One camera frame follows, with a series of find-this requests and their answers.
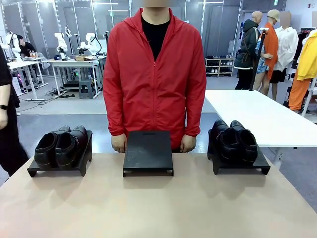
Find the orange pants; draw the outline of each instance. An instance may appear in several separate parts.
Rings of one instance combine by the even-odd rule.
[[[292,111],[298,111],[302,108],[303,99],[307,90],[309,89],[310,79],[304,79],[303,81],[297,80],[298,71],[295,74],[292,91],[289,95],[289,109]]]

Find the wristwatch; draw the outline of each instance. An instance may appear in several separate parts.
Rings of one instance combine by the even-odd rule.
[[[8,110],[8,106],[5,106],[5,105],[0,105],[0,109],[2,109],[2,110]]]

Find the shoe rack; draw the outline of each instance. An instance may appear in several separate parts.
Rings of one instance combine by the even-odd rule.
[[[232,76],[234,58],[207,59],[205,58],[206,75],[209,76]]]

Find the black t-shirt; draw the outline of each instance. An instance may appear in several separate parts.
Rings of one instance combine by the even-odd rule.
[[[2,48],[0,47],[0,86],[5,86],[8,84],[11,84],[11,91],[10,91],[10,98],[9,101],[13,102],[15,107],[18,108],[19,107],[19,98],[15,93],[15,90],[12,86],[12,76],[9,70],[9,67],[6,63],[6,59],[3,53]]]
[[[20,53],[24,54],[27,57],[30,57],[30,51],[36,52],[36,49],[29,42],[25,42],[25,46],[20,45],[20,49],[21,49]]]
[[[147,40],[151,46],[153,56],[154,56],[154,61],[156,61],[162,49],[163,41],[167,32],[168,26],[170,24],[170,20],[160,25],[152,25],[146,22],[143,19],[143,17],[141,17],[141,20],[142,20],[143,32],[145,36],[147,37]]]

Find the bald mannequin head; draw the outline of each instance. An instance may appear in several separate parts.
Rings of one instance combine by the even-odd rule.
[[[252,13],[252,20],[256,22],[258,25],[262,21],[263,13],[260,11],[255,11]]]

